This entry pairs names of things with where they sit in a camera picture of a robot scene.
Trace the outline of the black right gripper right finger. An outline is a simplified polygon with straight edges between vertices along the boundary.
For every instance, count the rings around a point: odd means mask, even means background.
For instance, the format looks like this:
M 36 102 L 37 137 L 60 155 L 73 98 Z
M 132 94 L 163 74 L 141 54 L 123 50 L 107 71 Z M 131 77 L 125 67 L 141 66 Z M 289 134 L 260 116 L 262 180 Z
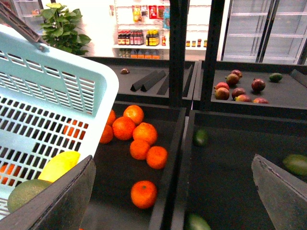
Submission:
M 253 181 L 277 230 L 307 228 L 307 183 L 256 154 L 251 163 Z

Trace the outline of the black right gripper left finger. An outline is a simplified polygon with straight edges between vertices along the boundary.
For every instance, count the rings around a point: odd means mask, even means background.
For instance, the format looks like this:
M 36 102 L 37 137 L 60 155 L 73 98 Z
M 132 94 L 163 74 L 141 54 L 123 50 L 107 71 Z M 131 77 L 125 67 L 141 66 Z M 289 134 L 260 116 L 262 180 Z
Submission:
M 96 174 L 91 155 L 0 221 L 2 230 L 77 230 L 89 204 Z

